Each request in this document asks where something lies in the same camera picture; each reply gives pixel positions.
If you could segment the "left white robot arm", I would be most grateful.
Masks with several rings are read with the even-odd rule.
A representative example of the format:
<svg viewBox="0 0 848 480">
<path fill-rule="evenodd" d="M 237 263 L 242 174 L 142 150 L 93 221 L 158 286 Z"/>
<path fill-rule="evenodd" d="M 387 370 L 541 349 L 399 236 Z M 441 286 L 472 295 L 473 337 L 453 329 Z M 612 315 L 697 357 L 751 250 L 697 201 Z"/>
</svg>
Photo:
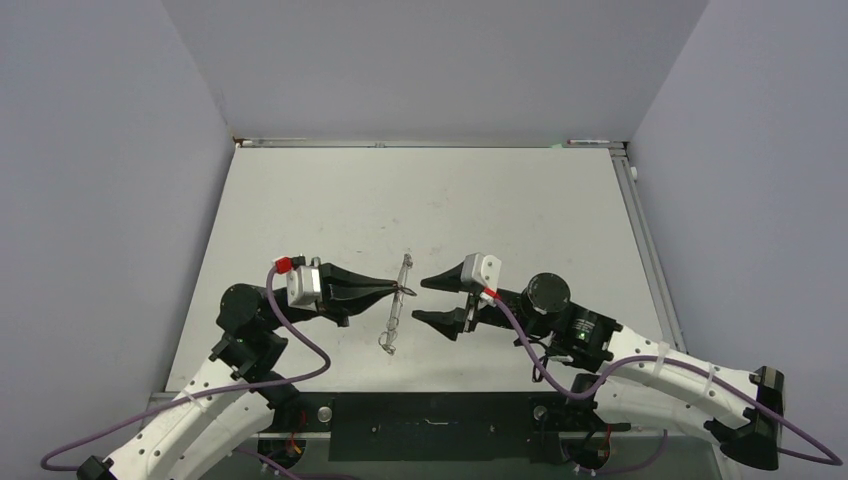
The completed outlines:
<svg viewBox="0 0 848 480">
<path fill-rule="evenodd" d="M 91 456 L 79 479 L 197 479 L 267 427 L 296 421 L 300 382 L 332 365 L 329 353 L 297 328 L 316 318 L 349 325 L 382 299 L 405 294 L 404 280 L 354 273 L 306 258 L 277 259 L 262 286 L 235 284 L 219 303 L 220 340 L 172 400 L 97 433 L 146 423 L 124 445 Z"/>
</svg>

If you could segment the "large silver keyring with keys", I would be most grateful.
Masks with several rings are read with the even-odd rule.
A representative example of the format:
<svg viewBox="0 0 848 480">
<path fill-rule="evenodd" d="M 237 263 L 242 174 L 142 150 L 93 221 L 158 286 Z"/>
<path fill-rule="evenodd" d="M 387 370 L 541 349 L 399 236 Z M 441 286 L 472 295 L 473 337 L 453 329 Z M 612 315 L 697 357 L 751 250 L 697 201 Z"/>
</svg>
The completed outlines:
<svg viewBox="0 0 848 480">
<path fill-rule="evenodd" d="M 396 281 L 397 290 L 393 294 L 389 318 L 386 322 L 385 330 L 378 338 L 378 345 L 390 356 L 393 356 L 396 352 L 394 343 L 398 335 L 398 326 L 400 323 L 404 300 L 407 296 L 416 296 L 416 293 L 406 286 L 408 275 L 412 268 L 412 256 L 410 253 L 405 253 Z"/>
</svg>

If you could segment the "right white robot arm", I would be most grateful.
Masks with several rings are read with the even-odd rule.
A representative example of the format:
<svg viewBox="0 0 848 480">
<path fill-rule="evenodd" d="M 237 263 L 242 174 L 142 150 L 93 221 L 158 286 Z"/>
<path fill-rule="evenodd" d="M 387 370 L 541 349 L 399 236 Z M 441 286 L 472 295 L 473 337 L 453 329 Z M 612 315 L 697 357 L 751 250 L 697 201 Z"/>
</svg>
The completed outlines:
<svg viewBox="0 0 848 480">
<path fill-rule="evenodd" d="M 552 381 L 550 361 L 580 370 L 567 391 L 565 414 L 579 428 L 597 421 L 638 424 L 700 438 L 731 460 L 759 470 L 779 466 L 785 376 L 773 367 L 749 372 L 720 367 L 651 340 L 617 320 L 575 303 L 559 275 L 534 275 L 520 292 L 498 286 L 501 263 L 472 254 L 452 269 L 421 280 L 425 289 L 463 292 L 464 307 L 416 310 L 413 318 L 450 340 L 479 324 L 517 334 L 532 349 L 536 381 Z"/>
</svg>

